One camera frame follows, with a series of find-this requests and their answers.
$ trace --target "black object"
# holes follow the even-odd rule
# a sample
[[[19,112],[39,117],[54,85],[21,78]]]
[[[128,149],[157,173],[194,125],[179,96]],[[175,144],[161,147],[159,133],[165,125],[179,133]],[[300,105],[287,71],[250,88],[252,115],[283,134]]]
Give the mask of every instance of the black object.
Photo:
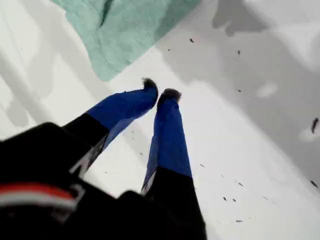
[[[316,188],[318,188],[318,185],[314,182],[314,181],[310,181],[310,183],[315,186]]]
[[[72,234],[108,239],[206,239],[191,177],[158,167],[145,196],[118,199],[81,180],[101,152],[108,129],[88,114],[64,127],[44,123],[0,142],[0,187],[37,182],[68,191],[75,211],[36,204],[0,205],[2,234],[45,238]]]
[[[316,117],[316,118],[312,121],[312,126],[311,126],[311,132],[312,132],[313,134],[315,134],[316,127],[317,127],[318,123],[319,123],[319,118]]]

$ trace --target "white stripe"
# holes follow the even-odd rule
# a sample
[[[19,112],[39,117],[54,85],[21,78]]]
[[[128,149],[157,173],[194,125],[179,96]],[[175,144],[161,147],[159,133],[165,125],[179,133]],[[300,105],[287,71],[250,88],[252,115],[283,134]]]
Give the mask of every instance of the white stripe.
[[[155,176],[156,176],[156,171],[157,171],[157,170],[154,170],[153,174],[151,175],[151,177],[149,178],[149,180],[146,182],[145,186],[141,189],[141,193],[140,193],[140,194],[141,194],[142,196],[145,196],[145,195],[149,192],[152,184],[154,183]]]
[[[34,192],[12,192],[0,194],[0,207],[14,206],[14,205],[41,205],[63,207],[68,209],[76,208],[76,201],[73,199],[64,199],[57,196],[50,196],[43,193]]]

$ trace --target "teal fabric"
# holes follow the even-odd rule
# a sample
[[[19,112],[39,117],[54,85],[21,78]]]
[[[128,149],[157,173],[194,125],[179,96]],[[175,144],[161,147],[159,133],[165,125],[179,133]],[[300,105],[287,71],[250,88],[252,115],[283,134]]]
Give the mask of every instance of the teal fabric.
[[[81,37],[93,70],[111,80],[169,32],[200,0],[53,0]]]

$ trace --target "red stripe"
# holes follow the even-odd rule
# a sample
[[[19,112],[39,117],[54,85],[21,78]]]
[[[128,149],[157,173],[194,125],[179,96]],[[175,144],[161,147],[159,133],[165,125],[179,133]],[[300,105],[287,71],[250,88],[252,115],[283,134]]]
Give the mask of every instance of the red stripe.
[[[73,199],[71,194],[65,190],[62,190],[55,186],[40,184],[37,182],[20,182],[20,183],[0,185],[0,195],[12,193],[12,192],[43,193],[43,194],[56,196],[60,198]]]

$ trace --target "green cloth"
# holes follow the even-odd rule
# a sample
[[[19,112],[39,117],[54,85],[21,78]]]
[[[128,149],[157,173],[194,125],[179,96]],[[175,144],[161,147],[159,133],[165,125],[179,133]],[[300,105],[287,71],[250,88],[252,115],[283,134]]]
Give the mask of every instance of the green cloth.
[[[53,0],[81,37],[93,70],[111,80],[169,32],[200,0]]]

